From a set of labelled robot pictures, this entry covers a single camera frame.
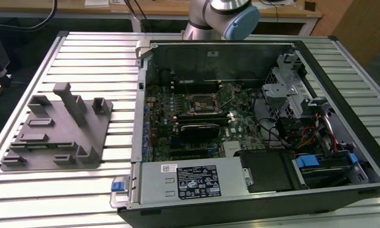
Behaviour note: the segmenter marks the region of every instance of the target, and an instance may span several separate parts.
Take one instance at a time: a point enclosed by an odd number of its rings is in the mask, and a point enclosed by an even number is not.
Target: warning label
[[[222,196],[216,166],[178,168],[178,188],[183,200]]]

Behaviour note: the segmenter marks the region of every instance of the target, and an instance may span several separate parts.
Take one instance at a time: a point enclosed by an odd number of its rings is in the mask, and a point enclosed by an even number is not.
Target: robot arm
[[[190,23],[183,39],[246,39],[252,33],[259,10],[252,0],[191,0]]]

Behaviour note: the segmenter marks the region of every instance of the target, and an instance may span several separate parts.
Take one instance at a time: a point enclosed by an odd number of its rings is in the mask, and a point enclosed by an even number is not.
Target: slotted aluminum table
[[[131,227],[110,206],[112,179],[130,174],[134,110],[136,99],[136,53],[140,39],[180,39],[179,34],[60,33],[0,134],[0,160],[30,112],[34,94],[52,93],[56,82],[71,82],[83,99],[104,97],[114,102],[103,163],[94,170],[0,170],[0,228]],[[339,41],[329,37],[251,36],[255,40],[301,39],[329,73],[354,111],[380,144],[380,88]],[[309,76],[321,95],[321,89]],[[242,222],[210,227],[380,227],[380,198],[367,199],[335,212]]]

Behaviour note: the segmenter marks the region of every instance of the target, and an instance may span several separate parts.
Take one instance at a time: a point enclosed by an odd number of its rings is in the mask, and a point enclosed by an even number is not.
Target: wooden table
[[[188,20],[190,4],[171,0],[138,0],[150,19]],[[59,0],[58,18],[86,19],[131,19],[135,32],[140,32],[140,23],[131,16],[126,5],[111,4],[108,8],[86,8],[86,0]],[[134,9],[142,19],[136,4]],[[0,0],[0,17],[44,18],[52,7],[52,0]],[[301,35],[310,35],[323,14],[319,10],[307,11],[305,0],[298,0],[297,6],[279,6],[260,9],[260,22],[303,23]]]

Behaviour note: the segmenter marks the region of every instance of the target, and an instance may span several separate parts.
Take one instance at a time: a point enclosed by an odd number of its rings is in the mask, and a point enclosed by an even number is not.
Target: floor
[[[23,21],[6,20],[0,23],[31,26],[39,21],[38,19],[23,19]],[[146,28],[152,32],[180,32],[186,25],[186,21],[155,20],[146,25]],[[56,19],[44,29],[27,34],[0,31],[0,39],[11,57],[8,71],[14,77],[11,88],[7,88],[0,95],[0,131],[60,30],[132,32],[128,20],[95,19]],[[366,66],[366,70],[380,85],[380,52]]]

